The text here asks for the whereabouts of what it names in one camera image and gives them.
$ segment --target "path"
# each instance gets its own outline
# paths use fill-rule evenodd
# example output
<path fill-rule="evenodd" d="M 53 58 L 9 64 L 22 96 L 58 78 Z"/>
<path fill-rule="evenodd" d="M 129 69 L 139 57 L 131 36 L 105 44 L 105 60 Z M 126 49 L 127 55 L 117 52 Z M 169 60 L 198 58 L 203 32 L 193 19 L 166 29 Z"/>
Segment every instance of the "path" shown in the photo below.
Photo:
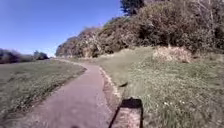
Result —
<path fill-rule="evenodd" d="M 111 111 L 103 93 L 100 68 L 80 65 L 87 69 L 83 75 L 52 93 L 15 127 L 107 128 Z"/>

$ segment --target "grass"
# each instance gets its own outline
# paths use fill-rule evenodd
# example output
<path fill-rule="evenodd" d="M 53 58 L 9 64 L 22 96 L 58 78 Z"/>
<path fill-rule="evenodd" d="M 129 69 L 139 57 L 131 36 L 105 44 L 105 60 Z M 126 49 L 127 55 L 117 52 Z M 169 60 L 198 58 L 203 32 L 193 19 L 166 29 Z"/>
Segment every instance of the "grass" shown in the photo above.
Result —
<path fill-rule="evenodd" d="M 92 61 L 116 86 L 129 83 L 124 96 L 143 101 L 146 128 L 224 127 L 223 61 L 214 56 L 190 63 L 163 61 L 154 52 L 150 47 L 123 50 Z"/>
<path fill-rule="evenodd" d="M 0 126 L 82 72 L 55 60 L 0 65 Z"/>

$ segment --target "hill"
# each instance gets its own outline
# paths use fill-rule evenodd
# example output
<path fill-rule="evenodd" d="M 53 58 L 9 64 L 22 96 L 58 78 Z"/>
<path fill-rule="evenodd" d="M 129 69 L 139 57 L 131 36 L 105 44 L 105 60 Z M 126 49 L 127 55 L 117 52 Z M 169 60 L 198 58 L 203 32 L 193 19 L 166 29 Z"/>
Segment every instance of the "hill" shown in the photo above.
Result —
<path fill-rule="evenodd" d="M 113 18 L 102 28 L 87 28 L 69 38 L 58 47 L 56 56 L 97 57 L 139 46 L 184 47 L 193 54 L 223 53 L 222 0 L 147 0 L 140 7 L 135 15 Z"/>

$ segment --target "vegetation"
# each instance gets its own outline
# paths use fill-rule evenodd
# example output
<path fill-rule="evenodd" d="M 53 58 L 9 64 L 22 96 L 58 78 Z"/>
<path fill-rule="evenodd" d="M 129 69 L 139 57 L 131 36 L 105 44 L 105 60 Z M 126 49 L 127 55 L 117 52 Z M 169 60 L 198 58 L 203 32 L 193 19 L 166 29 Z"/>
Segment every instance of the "vegetation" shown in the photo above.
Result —
<path fill-rule="evenodd" d="M 128 83 L 123 98 L 144 104 L 144 127 L 224 127 L 224 56 L 209 54 L 190 63 L 154 56 L 151 47 L 123 50 L 92 59 L 112 77 L 116 86 Z M 166 49 L 179 58 L 182 49 Z"/>
<path fill-rule="evenodd" d="M 23 55 L 16 51 L 0 49 L 0 64 L 32 62 L 48 59 L 47 54 L 36 51 L 34 55 Z"/>
<path fill-rule="evenodd" d="M 144 5 L 143 0 L 121 0 L 121 8 L 127 16 L 136 15 Z"/>
<path fill-rule="evenodd" d="M 137 1 L 121 1 L 123 8 L 139 7 L 132 9 L 138 10 L 136 15 L 113 18 L 102 28 L 85 29 L 60 45 L 56 56 L 97 57 L 139 46 L 185 47 L 194 54 L 223 53 L 222 0 L 153 0 L 144 7 Z"/>
<path fill-rule="evenodd" d="M 27 111 L 83 71 L 80 66 L 54 60 L 0 65 L 0 126 L 11 124 L 18 112 Z"/>

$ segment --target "tree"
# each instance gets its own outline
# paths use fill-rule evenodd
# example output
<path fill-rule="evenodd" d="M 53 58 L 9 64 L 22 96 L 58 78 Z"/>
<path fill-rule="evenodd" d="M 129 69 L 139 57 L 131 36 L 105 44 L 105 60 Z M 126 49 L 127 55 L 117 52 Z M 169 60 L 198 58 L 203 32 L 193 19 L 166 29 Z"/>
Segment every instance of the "tree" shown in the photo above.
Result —
<path fill-rule="evenodd" d="M 121 0 L 121 8 L 127 16 L 137 14 L 138 10 L 143 6 L 145 6 L 143 0 Z"/>
<path fill-rule="evenodd" d="M 47 54 L 45 54 L 43 52 L 38 52 L 38 51 L 34 52 L 33 57 L 34 57 L 35 60 L 45 60 L 45 59 L 48 59 Z"/>

